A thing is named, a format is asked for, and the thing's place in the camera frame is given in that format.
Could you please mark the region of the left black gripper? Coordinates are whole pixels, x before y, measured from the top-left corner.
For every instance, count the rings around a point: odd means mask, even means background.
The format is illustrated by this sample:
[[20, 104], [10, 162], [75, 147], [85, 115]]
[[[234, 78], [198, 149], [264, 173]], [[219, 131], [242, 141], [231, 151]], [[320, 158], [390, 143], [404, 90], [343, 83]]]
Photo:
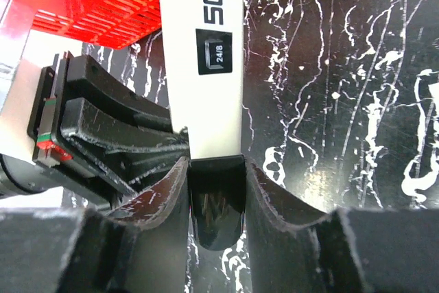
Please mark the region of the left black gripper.
[[24, 127], [30, 160], [1, 152], [1, 198], [62, 186], [115, 207], [135, 196], [142, 180], [189, 156], [188, 141], [170, 131], [169, 110], [131, 91], [94, 57], [68, 56], [58, 71], [40, 72]]

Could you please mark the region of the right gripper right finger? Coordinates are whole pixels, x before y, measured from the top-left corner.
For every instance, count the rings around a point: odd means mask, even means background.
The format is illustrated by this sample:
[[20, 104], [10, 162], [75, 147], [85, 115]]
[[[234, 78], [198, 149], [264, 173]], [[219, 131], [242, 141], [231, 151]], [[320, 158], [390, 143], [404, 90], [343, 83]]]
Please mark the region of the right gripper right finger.
[[321, 212], [246, 161], [253, 292], [369, 292], [346, 213]]

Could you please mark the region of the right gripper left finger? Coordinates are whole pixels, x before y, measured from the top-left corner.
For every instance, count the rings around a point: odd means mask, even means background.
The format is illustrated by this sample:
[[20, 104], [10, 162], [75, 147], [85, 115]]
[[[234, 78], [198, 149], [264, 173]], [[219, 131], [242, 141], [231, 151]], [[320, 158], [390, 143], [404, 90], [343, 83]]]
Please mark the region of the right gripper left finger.
[[103, 215], [75, 209], [58, 292], [182, 292], [186, 279], [189, 159]]

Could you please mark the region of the white black stapler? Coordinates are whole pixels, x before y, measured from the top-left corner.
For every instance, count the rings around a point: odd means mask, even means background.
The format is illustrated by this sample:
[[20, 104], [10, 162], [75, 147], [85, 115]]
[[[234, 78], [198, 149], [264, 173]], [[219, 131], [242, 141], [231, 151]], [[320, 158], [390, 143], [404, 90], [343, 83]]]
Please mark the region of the white black stapler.
[[194, 237], [224, 250], [244, 227], [244, 0], [159, 1], [171, 121], [189, 135]]

